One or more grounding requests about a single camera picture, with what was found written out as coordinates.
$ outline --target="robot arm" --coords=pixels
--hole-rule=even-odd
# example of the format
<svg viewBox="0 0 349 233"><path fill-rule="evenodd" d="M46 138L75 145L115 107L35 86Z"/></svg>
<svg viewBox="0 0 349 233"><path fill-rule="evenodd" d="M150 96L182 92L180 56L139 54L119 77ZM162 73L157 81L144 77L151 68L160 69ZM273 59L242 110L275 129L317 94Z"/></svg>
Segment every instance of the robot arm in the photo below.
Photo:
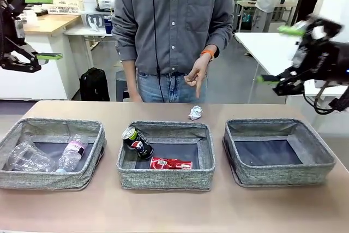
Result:
<svg viewBox="0 0 349 233"><path fill-rule="evenodd" d="M324 36L316 39L314 29L323 27ZM292 66L277 76L262 76L262 81L276 82L273 90L277 95L303 94L306 101L321 115L333 111L344 111L349 107L349 88L339 98L335 98L329 106L331 109L317 107L322 92L329 85L349 86L349 43L338 43L330 39L336 36L342 26L326 19L309 16L303 22L301 29L281 28L285 34L301 35L302 41L292 59ZM325 84L312 104L304 93L304 83L307 80L321 80Z"/></svg>
<svg viewBox="0 0 349 233"><path fill-rule="evenodd" d="M37 53L25 42L22 21L18 16L26 7L26 0L0 0L0 66L3 69L33 73L49 59L60 59L62 54ZM12 52L23 55L29 63L21 62Z"/></svg>

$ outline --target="floor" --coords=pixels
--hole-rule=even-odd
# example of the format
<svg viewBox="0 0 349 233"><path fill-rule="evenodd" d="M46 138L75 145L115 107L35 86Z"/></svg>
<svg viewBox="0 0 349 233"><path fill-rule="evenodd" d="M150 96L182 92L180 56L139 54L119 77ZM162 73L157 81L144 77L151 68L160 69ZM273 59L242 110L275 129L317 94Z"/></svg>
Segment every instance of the floor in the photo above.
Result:
<svg viewBox="0 0 349 233"><path fill-rule="evenodd" d="M224 50L221 56L214 60L208 69L208 103L247 103L249 92L257 66L251 57L244 56L245 49L236 40ZM93 51L95 67L103 69L108 80L109 95L116 101L115 73L122 70L115 52L114 43L100 43ZM284 104L285 98L274 94L268 85L257 86L252 103ZM30 109L33 102L0 101L0 138ZM334 153L339 156L343 164L349 169L348 138L327 136L324 140Z"/></svg>

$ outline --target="rolled-up sleeve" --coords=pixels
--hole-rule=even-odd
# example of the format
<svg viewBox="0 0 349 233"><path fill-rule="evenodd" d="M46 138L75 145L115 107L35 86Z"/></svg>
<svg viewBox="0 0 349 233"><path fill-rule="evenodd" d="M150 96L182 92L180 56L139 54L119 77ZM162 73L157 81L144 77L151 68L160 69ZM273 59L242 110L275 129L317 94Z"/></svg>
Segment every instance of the rolled-up sleeve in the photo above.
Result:
<svg viewBox="0 0 349 233"><path fill-rule="evenodd" d="M217 46L215 57L219 56L232 38L233 9L233 0L215 0L207 41L207 45Z"/></svg>
<svg viewBox="0 0 349 233"><path fill-rule="evenodd" d="M115 0L114 11L112 34L116 38L116 50L121 60L136 60L137 23L134 18L132 0Z"/></svg>

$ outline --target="black cable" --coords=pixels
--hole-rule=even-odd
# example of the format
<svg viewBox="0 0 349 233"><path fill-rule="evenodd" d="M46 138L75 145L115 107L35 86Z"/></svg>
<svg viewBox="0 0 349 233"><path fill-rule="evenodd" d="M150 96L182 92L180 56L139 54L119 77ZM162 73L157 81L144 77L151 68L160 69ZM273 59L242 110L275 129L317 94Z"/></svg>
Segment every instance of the black cable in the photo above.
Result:
<svg viewBox="0 0 349 233"><path fill-rule="evenodd" d="M319 115L328 115L331 114L332 112L335 111L335 109L322 109L320 107L317 107L318 100L320 99L323 91L328 87L329 81L327 81L320 89L318 94L315 97L314 103L308 100L308 98L305 96L305 92L303 92L303 98L304 100L314 108L315 112L318 113Z"/></svg>
<svg viewBox="0 0 349 233"><path fill-rule="evenodd" d="M2 17L2 11L0 10L0 62L2 62L2 59L4 58L4 30L3 30L3 17Z"/></svg>
<svg viewBox="0 0 349 233"><path fill-rule="evenodd" d="M155 58L157 59L157 73L158 73L158 80L159 80L159 88L160 88L161 97L163 99L163 102L165 102L164 95L163 95L163 89L161 88L161 74L160 74L160 66L159 66L159 60L158 60L157 23L156 23L156 18L155 18L155 0L153 0L153 15L154 15Z"/></svg>
<svg viewBox="0 0 349 233"><path fill-rule="evenodd" d="M310 101L306 96L305 93L303 93L303 98L305 102L307 102L311 107L313 107L316 110L322 110L322 111L331 111L332 109L321 109L319 107L316 107L312 101Z"/></svg>
<svg viewBox="0 0 349 233"><path fill-rule="evenodd" d="M314 109L315 109L315 112L320 114L320 115L328 115L330 113L332 113L335 109L330 109L330 110L326 110L325 112L320 112L318 109L317 109L317 103L318 103L318 100L320 99L323 91L325 90L325 88L327 88L329 85L329 81L326 81L326 83L322 86L321 90L319 91L319 93L317 94L315 100L314 100Z"/></svg>

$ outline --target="hand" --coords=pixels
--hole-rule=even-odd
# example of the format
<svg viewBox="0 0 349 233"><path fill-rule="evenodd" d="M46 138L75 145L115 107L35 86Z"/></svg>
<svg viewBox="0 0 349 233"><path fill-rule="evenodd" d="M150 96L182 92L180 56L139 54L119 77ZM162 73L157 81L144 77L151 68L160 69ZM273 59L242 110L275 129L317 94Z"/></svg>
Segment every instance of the hand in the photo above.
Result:
<svg viewBox="0 0 349 233"><path fill-rule="evenodd" d="M138 92L135 92L134 94L130 94L130 99L132 102L136 102L136 103L143 102L143 100Z"/></svg>
<svg viewBox="0 0 349 233"><path fill-rule="evenodd" d="M184 77L185 82L191 86L196 86L196 97L200 97L200 89L203 79L206 76L206 70L208 62L211 60L211 55L209 53L203 54L199 57L191 70L191 72Z"/></svg>

